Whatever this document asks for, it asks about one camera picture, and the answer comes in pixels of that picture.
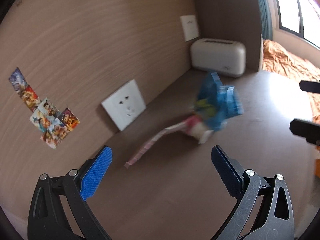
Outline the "blue snack bag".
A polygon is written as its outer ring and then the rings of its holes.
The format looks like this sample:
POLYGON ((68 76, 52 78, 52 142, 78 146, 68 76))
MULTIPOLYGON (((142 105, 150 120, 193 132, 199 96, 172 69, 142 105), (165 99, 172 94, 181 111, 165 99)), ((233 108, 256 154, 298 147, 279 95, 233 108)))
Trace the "blue snack bag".
POLYGON ((244 113, 234 86, 223 85, 216 72, 208 73, 194 103, 195 113, 209 129, 220 131, 227 120, 244 113))

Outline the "pink white wrapper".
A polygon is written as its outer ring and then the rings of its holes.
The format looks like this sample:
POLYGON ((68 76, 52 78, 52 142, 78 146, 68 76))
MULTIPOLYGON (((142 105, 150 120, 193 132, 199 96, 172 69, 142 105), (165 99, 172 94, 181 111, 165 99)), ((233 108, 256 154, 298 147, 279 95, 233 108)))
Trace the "pink white wrapper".
POLYGON ((125 163, 125 167, 129 168, 134 165, 158 142, 162 144, 168 142, 169 145, 173 145, 173 140, 178 139, 178 144, 181 144, 180 141, 191 140, 203 145, 213 134, 214 130, 209 128, 198 115, 191 115, 177 124, 162 129, 144 142, 125 163))

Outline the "orange bed cover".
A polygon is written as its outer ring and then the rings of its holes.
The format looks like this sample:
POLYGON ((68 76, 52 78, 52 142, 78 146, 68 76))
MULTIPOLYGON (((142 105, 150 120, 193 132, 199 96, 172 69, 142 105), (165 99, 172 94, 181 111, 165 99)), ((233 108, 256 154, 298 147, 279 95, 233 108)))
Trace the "orange bed cover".
POLYGON ((262 70, 287 77, 296 87, 299 87, 300 81, 319 82, 318 67, 271 40, 263 40, 262 70))

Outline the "white toaster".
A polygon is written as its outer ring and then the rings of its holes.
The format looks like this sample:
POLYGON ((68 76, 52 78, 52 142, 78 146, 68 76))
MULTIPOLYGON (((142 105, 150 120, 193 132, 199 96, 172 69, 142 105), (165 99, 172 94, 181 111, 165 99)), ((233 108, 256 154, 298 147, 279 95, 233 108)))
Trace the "white toaster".
POLYGON ((246 47, 238 41, 202 38, 190 47, 194 68, 240 77, 246 69, 246 47))

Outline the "colourful cartoon stickers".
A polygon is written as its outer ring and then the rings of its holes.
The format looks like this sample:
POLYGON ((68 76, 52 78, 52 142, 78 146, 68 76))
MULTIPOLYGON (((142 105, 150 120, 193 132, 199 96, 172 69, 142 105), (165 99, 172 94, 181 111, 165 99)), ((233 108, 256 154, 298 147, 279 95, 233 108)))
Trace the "colourful cartoon stickers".
POLYGON ((9 82, 28 109, 31 110, 32 115, 29 120, 39 129, 42 133, 41 140, 50 148, 56 149, 63 139, 80 124, 80 120, 70 109, 59 111, 48 98, 40 99, 35 90, 27 83, 19 68, 12 72, 9 82))

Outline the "teal curtain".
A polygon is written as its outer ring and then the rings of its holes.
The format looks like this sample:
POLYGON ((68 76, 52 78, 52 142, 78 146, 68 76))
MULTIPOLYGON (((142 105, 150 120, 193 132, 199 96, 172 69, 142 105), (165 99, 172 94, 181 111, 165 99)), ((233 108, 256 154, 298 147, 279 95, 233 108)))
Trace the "teal curtain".
POLYGON ((270 8, 267 0, 258 0, 261 21, 261 35, 264 40, 273 39, 273 28, 270 8))

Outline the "window with black frame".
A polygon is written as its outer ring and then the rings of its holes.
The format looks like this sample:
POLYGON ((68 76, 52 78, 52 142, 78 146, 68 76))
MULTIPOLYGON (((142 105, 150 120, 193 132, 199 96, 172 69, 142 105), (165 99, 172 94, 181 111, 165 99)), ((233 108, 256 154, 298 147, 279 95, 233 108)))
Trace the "window with black frame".
POLYGON ((319 13, 309 0, 276 0, 280 29, 319 47, 319 13))

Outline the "white wall socket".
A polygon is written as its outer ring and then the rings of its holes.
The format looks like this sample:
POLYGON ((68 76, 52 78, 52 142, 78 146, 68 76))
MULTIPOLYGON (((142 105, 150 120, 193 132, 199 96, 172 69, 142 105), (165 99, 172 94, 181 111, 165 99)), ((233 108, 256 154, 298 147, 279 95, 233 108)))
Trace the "white wall socket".
POLYGON ((146 109, 135 79, 125 83, 101 105, 120 131, 127 128, 146 109))

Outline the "white wall switch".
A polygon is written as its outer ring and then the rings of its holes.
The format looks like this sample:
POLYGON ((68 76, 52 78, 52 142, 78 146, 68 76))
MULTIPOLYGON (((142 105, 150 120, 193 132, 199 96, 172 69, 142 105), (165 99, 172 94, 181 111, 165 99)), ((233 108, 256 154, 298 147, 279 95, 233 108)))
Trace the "white wall switch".
POLYGON ((184 15, 180 17, 185 42, 199 37, 199 28, 195 15, 184 15))

